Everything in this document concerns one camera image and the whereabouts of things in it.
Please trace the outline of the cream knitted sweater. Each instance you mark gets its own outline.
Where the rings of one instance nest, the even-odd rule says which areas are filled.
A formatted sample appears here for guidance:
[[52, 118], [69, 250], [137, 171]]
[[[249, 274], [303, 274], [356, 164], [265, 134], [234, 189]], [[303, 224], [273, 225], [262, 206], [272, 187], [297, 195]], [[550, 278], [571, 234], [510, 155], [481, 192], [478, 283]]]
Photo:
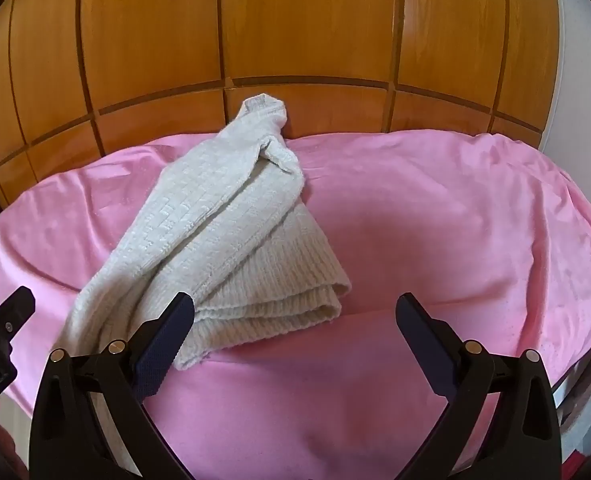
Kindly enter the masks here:
[[286, 120], [284, 102], [253, 96], [216, 136], [166, 166], [76, 297], [58, 346], [82, 356], [128, 339], [181, 292], [196, 318], [177, 370], [338, 318], [351, 283], [302, 202]]

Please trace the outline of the pink bed sheet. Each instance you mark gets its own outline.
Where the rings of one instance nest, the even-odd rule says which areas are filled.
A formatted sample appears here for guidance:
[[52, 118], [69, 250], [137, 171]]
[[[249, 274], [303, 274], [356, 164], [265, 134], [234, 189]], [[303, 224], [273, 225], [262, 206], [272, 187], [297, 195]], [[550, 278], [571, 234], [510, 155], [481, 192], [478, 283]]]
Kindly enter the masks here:
[[349, 275], [340, 318], [166, 376], [147, 408], [200, 479], [391, 479], [443, 410], [394, 319], [411, 292], [463, 339], [560, 379], [591, 348], [591, 203], [534, 148], [435, 130], [290, 142]]

